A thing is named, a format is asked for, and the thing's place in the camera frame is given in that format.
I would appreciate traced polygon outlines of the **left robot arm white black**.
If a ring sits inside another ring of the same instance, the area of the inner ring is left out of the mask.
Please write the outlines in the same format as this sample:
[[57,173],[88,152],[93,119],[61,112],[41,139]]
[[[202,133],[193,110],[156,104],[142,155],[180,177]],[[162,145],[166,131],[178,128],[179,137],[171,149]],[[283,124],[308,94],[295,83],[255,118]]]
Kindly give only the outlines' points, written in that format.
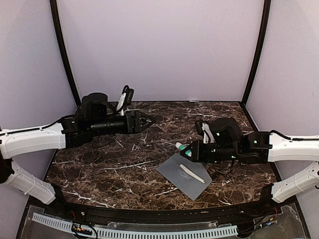
[[138,110],[128,110],[134,91],[125,87],[116,106],[104,93],[82,98],[80,109],[43,126],[0,132],[0,182],[50,205],[59,217],[70,213],[70,205],[59,198],[57,188],[22,169],[13,157],[49,149],[76,148],[103,135],[136,134],[156,119]]

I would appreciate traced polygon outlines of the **grey envelope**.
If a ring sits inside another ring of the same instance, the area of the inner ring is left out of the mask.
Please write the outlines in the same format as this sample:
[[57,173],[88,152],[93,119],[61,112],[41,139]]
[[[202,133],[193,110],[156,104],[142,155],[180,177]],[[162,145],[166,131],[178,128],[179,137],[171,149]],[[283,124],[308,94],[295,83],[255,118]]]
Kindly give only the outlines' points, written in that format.
[[[180,168],[180,164],[183,164],[193,173],[204,179],[205,183],[203,184],[186,174]],[[157,171],[193,201],[196,200],[212,182],[210,175],[201,163],[191,162],[178,153],[175,153],[161,164],[157,168]]]

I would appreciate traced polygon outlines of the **beige letter paper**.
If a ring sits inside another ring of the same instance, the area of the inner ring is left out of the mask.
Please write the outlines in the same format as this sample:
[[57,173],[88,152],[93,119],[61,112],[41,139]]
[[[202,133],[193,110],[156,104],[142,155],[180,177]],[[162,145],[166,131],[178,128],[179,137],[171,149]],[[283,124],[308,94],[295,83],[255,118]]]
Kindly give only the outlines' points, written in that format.
[[196,175],[195,173],[193,173],[191,170],[189,170],[186,166],[184,166],[183,164],[179,165],[180,168],[189,176],[191,176],[192,178],[198,180],[201,183],[205,183],[204,179],[202,179],[201,177],[199,177],[198,175]]

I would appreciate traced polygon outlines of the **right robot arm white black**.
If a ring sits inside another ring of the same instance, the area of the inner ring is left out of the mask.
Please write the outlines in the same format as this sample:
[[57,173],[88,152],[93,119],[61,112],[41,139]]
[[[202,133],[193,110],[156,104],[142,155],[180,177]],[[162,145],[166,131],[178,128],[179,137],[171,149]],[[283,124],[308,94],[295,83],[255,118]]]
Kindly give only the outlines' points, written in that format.
[[261,200],[254,211],[265,216],[274,202],[286,199],[319,185],[319,137],[286,136],[272,131],[254,131],[243,134],[234,118],[219,118],[195,123],[197,133],[203,137],[180,149],[182,157],[194,163],[220,163],[238,161],[243,164],[266,164],[277,161],[311,161],[295,175],[271,183],[262,189]]

